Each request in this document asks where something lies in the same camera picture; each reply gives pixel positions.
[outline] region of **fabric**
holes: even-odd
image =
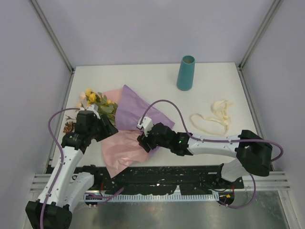
[[[141,163],[149,158],[149,154],[139,146],[137,141],[137,137],[142,134],[137,129],[137,123],[149,104],[126,85],[121,89],[102,94],[118,104],[115,124],[119,132],[102,140],[104,162],[112,178],[133,162]],[[147,116],[152,119],[154,124],[162,122],[170,128],[174,125],[174,122],[153,107],[147,113]]]
[[[208,134],[211,134],[211,135],[217,135],[217,136],[224,136],[228,130],[229,130],[229,125],[231,124],[231,118],[228,116],[228,113],[227,113],[227,109],[232,106],[233,103],[227,101],[227,100],[219,100],[219,101],[216,101],[215,103],[212,104],[211,106],[211,111],[212,113],[214,113],[217,118],[214,118],[214,117],[207,117],[207,116],[203,116],[201,114],[198,114],[198,113],[195,113],[195,114],[192,114],[190,116],[190,122],[191,124],[197,129],[197,130],[201,130],[201,131],[204,131]],[[224,133],[222,134],[219,134],[219,133],[213,133],[213,132],[210,132],[210,131],[207,131],[201,127],[199,127],[193,120],[194,117],[199,117],[203,120],[206,120],[206,121],[212,121],[212,122],[217,122],[221,125],[224,126]]]

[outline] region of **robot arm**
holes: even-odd
[[[72,212],[84,193],[91,187],[101,186],[101,175],[95,166],[83,166],[75,181],[69,185],[74,170],[91,141],[106,139],[118,130],[108,117],[99,116],[96,105],[87,110],[81,109],[76,117],[75,131],[67,133],[62,139],[63,162],[58,160],[52,175],[39,195],[37,201],[29,201],[26,213],[33,228],[40,228],[40,214],[51,183],[56,180],[46,202],[43,224],[45,229],[67,229],[71,223]],[[56,174],[62,163],[59,176]]]
[[[145,117],[141,124],[139,121],[137,127],[143,130],[143,134],[138,137],[138,142],[146,152],[161,146],[170,149],[172,153],[179,156],[214,154],[235,158],[232,162],[220,165],[219,180],[234,182],[239,177],[249,173],[261,177],[269,175],[272,152],[270,144],[231,142],[240,139],[261,139],[249,130],[243,130],[240,135],[228,137],[208,137],[191,134],[193,137],[201,139],[199,141],[190,138],[186,133],[176,133],[162,123],[153,125],[152,120],[148,117]],[[226,142],[207,142],[203,141],[204,139],[223,140]]]

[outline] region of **purple cloth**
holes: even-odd
[[[119,130],[137,130],[139,119],[148,108],[149,104],[137,95],[132,89],[124,85],[121,100],[115,113],[115,124]],[[162,112],[152,107],[146,114],[154,124],[163,123],[172,128],[175,124]]]

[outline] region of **white table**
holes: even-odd
[[[181,110],[190,132],[204,135],[189,122],[193,113],[212,116],[210,106],[213,102],[226,99],[234,103],[228,109],[232,119],[227,135],[240,134],[243,129],[255,132],[252,116],[244,95],[243,87],[234,63],[197,63],[194,82],[191,90],[183,92],[177,89],[176,80],[179,64],[149,64],[149,65],[112,65],[77,67],[69,94],[67,107],[74,107],[81,92],[92,88],[95,92],[105,92],[121,88],[124,84],[132,88],[142,99],[152,103],[159,99],[174,102]],[[183,126],[174,107],[167,103],[156,104],[155,107],[175,122],[174,131],[183,132]],[[65,119],[61,124],[59,141],[64,135]],[[205,122],[204,127],[221,133],[223,126],[214,122]],[[56,149],[52,166],[59,158]],[[232,158],[216,155],[177,156],[168,149],[159,149],[144,163],[134,163],[132,166],[205,166],[219,165],[230,162]],[[92,142],[79,163],[79,166],[94,164],[104,167],[101,143]]]

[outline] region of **beige ribbon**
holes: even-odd
[[[206,117],[206,116],[203,116],[201,114],[198,114],[198,113],[195,113],[195,114],[192,114],[190,116],[190,121],[191,121],[191,124],[197,129],[197,130],[201,130],[201,131],[204,131],[208,134],[211,134],[211,135],[217,135],[217,136],[224,136],[228,130],[229,130],[229,125],[231,124],[231,118],[228,116],[227,114],[227,109],[232,106],[233,103],[227,101],[227,100],[219,100],[219,101],[216,101],[215,103],[212,104],[211,106],[211,111],[212,113],[214,113],[218,118],[212,118],[212,117]],[[212,133],[210,131],[207,131],[199,126],[197,126],[197,124],[193,121],[193,117],[199,117],[203,120],[206,120],[206,121],[212,121],[212,122],[217,122],[217,123],[220,123],[221,125],[224,126],[224,133],[223,134],[217,134],[217,133]]]

